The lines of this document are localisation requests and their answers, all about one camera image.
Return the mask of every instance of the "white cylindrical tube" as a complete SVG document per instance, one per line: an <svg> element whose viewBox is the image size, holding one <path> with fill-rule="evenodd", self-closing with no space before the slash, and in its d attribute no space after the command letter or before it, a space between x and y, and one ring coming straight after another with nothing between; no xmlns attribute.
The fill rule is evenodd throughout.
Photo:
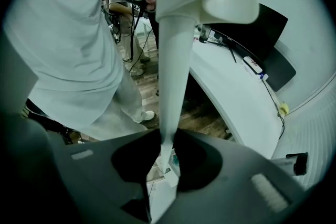
<svg viewBox="0 0 336 224"><path fill-rule="evenodd" d="M184 16L168 16L159 23L159 107L164 173L180 120L196 22Z"/></svg>

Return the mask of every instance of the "human hand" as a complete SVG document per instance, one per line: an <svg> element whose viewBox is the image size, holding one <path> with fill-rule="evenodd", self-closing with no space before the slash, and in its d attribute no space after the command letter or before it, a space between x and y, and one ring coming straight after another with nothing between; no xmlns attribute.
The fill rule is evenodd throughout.
<svg viewBox="0 0 336 224"><path fill-rule="evenodd" d="M148 10L155 10L156 8L156 0L146 0L148 5L146 6L146 9Z"/></svg>

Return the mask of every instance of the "corrugated white panel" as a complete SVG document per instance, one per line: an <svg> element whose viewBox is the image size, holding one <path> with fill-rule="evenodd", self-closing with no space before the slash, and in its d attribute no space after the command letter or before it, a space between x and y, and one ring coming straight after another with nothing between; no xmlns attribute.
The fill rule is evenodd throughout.
<svg viewBox="0 0 336 224"><path fill-rule="evenodd" d="M320 181L336 147L336 78L314 99L286 117L286 130L273 158L308 152L305 176L295 177L305 188Z"/></svg>

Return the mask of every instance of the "yellow object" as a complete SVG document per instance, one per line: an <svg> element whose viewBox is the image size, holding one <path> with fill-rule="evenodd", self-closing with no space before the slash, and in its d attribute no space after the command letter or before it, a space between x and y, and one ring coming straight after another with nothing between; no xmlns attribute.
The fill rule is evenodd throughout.
<svg viewBox="0 0 336 224"><path fill-rule="evenodd" d="M286 115L288 114L288 112L289 112L288 104L286 104L286 103L282 103L282 104L280 105L280 114L281 114L282 116L286 116Z"/></svg>

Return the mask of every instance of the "person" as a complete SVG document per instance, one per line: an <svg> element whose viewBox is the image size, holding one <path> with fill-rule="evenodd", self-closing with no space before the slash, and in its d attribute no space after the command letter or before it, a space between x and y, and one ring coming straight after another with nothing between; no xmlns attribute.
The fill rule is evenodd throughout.
<svg viewBox="0 0 336 224"><path fill-rule="evenodd" d="M143 111L101 1L14 0L3 28L38 76L29 99L51 119L105 140L146 130L140 123L155 114Z"/></svg>
<svg viewBox="0 0 336 224"><path fill-rule="evenodd" d="M140 63L144 63L150 60L146 56L142 48L140 48L139 40L136 35L133 37L133 57L131 57L131 29L133 22L133 13L137 17L139 15L137 10L132 11L132 8L127 2L114 2L108 0L109 12L115 13L118 16L119 27L117 32L120 32L120 44L125 50L124 59L126 69L131 76L141 76L144 74L143 69L140 67Z"/></svg>

